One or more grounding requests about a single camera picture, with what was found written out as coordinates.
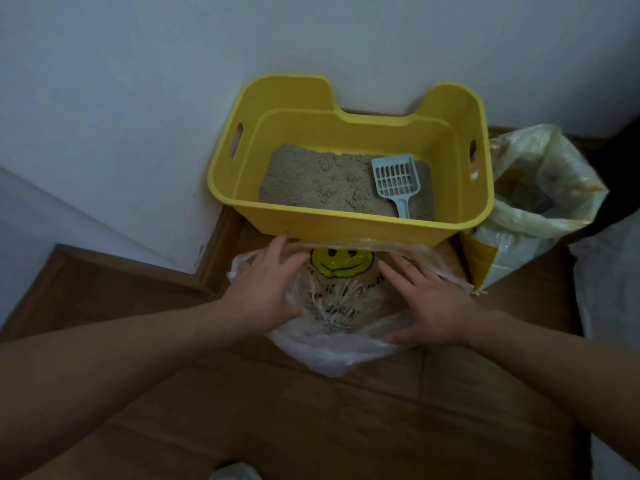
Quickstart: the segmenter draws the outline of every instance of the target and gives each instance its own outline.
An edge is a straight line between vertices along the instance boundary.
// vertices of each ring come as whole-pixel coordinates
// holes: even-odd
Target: yellow label
[[[486,275],[489,274],[495,256],[498,254],[498,248],[478,242],[464,232],[460,232],[459,236],[471,273],[471,281],[476,289],[480,290]]]

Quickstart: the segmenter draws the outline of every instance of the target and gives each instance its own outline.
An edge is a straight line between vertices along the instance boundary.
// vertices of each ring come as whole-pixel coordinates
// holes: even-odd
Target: forearm
[[[221,301],[18,340],[0,349],[0,477],[75,443],[181,366],[235,337]]]
[[[469,320],[470,348],[569,412],[640,465],[640,360],[500,312]]]

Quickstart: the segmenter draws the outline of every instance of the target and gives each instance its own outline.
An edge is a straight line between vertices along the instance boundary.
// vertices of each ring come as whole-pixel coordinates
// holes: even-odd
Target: hand
[[[284,295],[291,277],[309,254],[294,254],[280,263],[286,242],[287,236],[279,235],[251,264],[244,263],[220,300],[236,321],[240,335],[266,333],[303,313],[301,307],[288,303]]]
[[[431,271],[419,255],[414,257],[418,268],[401,256],[391,257],[406,278],[385,262],[378,266],[409,303],[413,324],[389,332],[384,340],[390,344],[464,345],[466,325],[482,313],[481,307],[457,285]]]

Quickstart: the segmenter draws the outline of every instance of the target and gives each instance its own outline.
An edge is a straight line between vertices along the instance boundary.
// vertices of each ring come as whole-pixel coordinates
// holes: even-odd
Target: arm
[[[484,310],[453,283],[394,260],[380,270],[404,295],[409,328],[385,339],[396,344],[459,345],[473,349],[554,401],[636,467],[640,467],[640,355],[548,330]]]
[[[285,301],[308,256],[283,264],[279,236],[212,303],[17,340],[0,347],[0,477],[25,475],[217,347],[300,315]]]

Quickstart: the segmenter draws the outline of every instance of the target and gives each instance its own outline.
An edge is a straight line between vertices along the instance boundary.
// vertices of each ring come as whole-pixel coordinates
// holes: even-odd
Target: scoop handle
[[[409,218],[409,205],[406,200],[396,200],[396,207],[398,208],[398,217],[401,219]]]

